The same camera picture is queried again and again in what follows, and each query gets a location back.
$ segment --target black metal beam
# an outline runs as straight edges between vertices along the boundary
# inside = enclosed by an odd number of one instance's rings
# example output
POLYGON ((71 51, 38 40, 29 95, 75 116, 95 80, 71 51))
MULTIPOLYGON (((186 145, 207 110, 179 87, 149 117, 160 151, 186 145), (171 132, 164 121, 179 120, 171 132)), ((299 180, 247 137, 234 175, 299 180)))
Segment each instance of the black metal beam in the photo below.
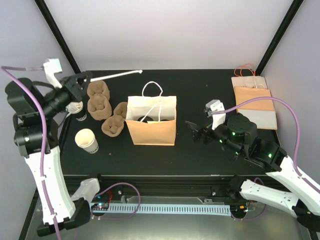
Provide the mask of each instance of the black metal beam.
POLYGON ((293 0, 289 10, 286 12, 284 19, 282 20, 278 30, 276 31, 270 45, 268 46, 267 50, 265 51, 258 67, 256 68, 255 74, 261 75, 262 71, 265 69, 269 59, 271 58, 272 54, 274 53, 278 43, 280 42, 281 38, 285 34, 287 28, 289 27, 292 19, 296 15, 298 9, 300 8, 301 4, 304 0, 293 0))
POLYGON ((44 0, 34 0, 36 5, 38 6, 40 12, 42 13, 42 16, 44 17, 46 23, 48 24, 49 28, 51 29, 55 39, 57 40, 58 44, 60 45, 66 59, 70 63, 74 73, 79 74, 81 73, 80 68, 78 67, 78 64, 72 55, 64 37, 62 36, 54 18, 51 15, 51 12, 46 5, 44 0))

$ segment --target paper bag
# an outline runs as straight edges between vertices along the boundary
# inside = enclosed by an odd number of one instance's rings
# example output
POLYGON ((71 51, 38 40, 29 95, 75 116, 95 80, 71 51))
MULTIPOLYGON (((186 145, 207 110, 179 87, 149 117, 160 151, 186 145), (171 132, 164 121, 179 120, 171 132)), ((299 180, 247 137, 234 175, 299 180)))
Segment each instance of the paper bag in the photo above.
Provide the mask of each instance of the paper bag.
MULTIPOLYGON (((265 78, 262 76, 232 77, 235 103, 239 105, 258 97, 271 97, 265 78)), ((259 100, 237 109, 257 125, 258 129, 277 129, 276 110, 272 100, 259 100)))
POLYGON ((177 97, 162 96, 163 90, 154 81, 148 82, 142 96, 129 96, 126 124, 128 126, 133 144, 174 146, 176 140, 177 97), (161 93, 159 96, 144 96, 148 84, 156 84, 161 93), (142 122, 146 117, 153 121, 142 122))

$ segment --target white backdrop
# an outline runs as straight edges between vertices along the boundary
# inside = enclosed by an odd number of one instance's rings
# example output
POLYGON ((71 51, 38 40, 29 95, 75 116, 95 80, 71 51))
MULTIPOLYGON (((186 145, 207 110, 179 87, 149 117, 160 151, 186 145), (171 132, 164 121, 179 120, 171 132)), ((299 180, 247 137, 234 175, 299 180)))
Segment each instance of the white backdrop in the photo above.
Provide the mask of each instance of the white backdrop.
POLYGON ((292 0, 46 0, 80 69, 257 65, 292 0))

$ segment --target white wall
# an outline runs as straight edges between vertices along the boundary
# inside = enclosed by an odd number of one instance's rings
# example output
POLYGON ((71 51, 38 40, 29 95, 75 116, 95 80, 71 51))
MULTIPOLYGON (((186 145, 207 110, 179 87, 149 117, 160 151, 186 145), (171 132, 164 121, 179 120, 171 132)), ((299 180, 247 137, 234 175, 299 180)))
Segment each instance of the white wall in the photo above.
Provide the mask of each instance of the white wall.
MULTIPOLYGON (((320 1, 304 1, 262 75, 272 96, 289 103, 301 125, 298 165, 320 184, 320 1)), ((294 120, 275 104, 280 141, 292 156, 294 120)))
MULTIPOLYGON (((48 57, 59 57, 62 76, 73 71, 34 1, 2 1, 0 65, 40 67, 48 57)), ((16 77, 46 81, 43 72, 12 72, 16 77)), ((0 239, 16 240, 26 218, 36 184, 14 144, 13 109, 7 103, 9 79, 0 72, 0 239)))
POLYGON ((46 0, 80 69, 257 65, 292 0, 46 0))

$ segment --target gray floor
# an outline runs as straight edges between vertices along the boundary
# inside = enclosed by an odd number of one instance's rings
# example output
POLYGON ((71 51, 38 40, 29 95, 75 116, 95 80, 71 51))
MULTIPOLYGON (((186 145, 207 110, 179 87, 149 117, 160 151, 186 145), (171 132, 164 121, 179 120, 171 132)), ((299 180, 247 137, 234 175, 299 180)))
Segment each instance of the gray floor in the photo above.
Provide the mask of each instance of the gray floor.
MULTIPOLYGON (((254 217, 257 211, 249 212, 254 217)), ((42 221, 38 204, 27 235, 27 240, 56 240, 55 234, 38 237, 36 228, 42 221)), ((61 231, 62 239, 74 240, 75 230, 61 231)), ((226 216, 137 214, 126 221, 93 219, 78 228, 77 240, 309 240, 306 228, 295 218, 268 208, 266 214, 255 221, 233 221, 226 216)))

